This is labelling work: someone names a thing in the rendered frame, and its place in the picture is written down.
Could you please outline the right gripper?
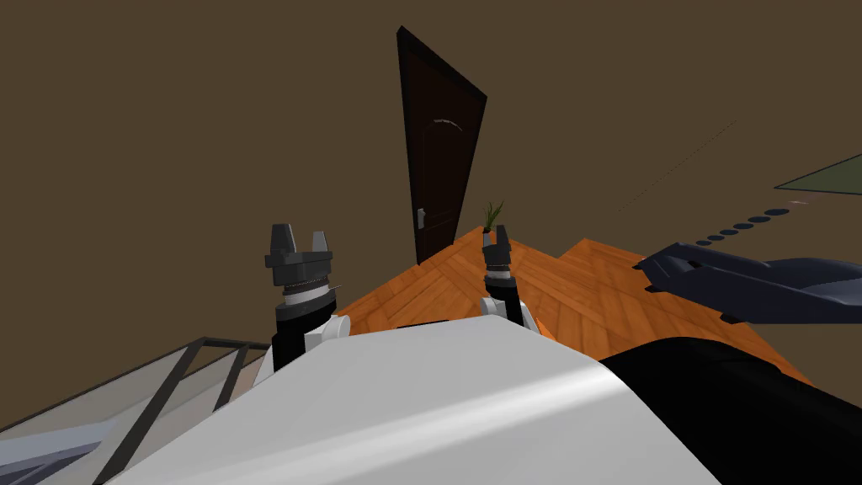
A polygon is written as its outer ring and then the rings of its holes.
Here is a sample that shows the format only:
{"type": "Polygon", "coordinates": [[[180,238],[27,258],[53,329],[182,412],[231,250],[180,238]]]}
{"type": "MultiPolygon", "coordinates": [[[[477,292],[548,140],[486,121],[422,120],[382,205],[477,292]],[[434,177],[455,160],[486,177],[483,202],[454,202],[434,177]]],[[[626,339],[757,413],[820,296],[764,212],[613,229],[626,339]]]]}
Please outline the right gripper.
{"type": "Polygon", "coordinates": [[[487,267],[508,267],[511,264],[511,245],[505,226],[496,227],[496,244],[492,244],[490,232],[482,234],[482,253],[487,267]]]}

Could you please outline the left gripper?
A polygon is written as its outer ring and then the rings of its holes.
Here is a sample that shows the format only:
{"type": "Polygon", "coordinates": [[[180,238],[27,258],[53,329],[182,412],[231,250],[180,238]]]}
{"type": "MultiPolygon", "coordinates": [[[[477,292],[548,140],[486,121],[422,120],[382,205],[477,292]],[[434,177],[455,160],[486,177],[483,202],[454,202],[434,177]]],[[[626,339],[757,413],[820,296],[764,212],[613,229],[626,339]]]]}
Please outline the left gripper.
{"type": "Polygon", "coordinates": [[[273,224],[271,254],[264,255],[264,265],[272,270],[273,283],[276,286],[292,286],[327,278],[332,271],[333,253],[329,252],[324,231],[313,232],[311,250],[296,253],[291,225],[273,224]]]}

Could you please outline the dark brown door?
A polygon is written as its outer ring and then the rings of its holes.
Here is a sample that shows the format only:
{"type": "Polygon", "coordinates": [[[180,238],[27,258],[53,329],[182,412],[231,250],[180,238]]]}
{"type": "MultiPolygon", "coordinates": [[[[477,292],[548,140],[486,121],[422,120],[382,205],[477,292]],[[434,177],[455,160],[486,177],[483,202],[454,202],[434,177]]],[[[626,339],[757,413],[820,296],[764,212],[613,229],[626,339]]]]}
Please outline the dark brown door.
{"type": "Polygon", "coordinates": [[[422,264],[455,241],[487,96],[405,27],[396,42],[412,235],[422,264]]]}

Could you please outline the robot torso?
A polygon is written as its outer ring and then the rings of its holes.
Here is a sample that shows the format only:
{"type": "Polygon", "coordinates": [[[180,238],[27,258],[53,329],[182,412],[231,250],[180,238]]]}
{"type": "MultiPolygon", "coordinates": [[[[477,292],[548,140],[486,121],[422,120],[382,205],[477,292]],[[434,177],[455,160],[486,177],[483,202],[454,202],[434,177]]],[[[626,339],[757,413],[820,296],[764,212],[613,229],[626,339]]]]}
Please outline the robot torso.
{"type": "Polygon", "coordinates": [[[613,372],[496,316],[320,344],[109,485],[720,485],[613,372]]]}

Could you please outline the dark blue sofa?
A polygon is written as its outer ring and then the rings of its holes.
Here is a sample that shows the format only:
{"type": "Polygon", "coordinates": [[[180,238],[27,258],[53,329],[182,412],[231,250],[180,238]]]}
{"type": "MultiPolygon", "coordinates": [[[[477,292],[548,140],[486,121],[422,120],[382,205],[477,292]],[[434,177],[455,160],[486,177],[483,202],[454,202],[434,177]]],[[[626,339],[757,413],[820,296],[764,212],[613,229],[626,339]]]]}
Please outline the dark blue sofa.
{"type": "Polygon", "coordinates": [[[862,325],[862,265],[825,258],[773,261],[673,243],[634,267],[647,291],[719,312],[724,322],[862,325]]]}

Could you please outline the black framed glass table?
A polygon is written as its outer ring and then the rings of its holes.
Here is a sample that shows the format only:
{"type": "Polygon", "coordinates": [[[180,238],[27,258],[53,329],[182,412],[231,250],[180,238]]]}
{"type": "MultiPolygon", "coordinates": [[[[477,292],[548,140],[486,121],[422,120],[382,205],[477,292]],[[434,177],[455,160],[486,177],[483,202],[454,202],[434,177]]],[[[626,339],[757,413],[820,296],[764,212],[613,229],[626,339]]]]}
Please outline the black framed glass table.
{"type": "Polygon", "coordinates": [[[0,485],[116,485],[271,373],[267,344],[196,339],[0,429],[0,485]]]}

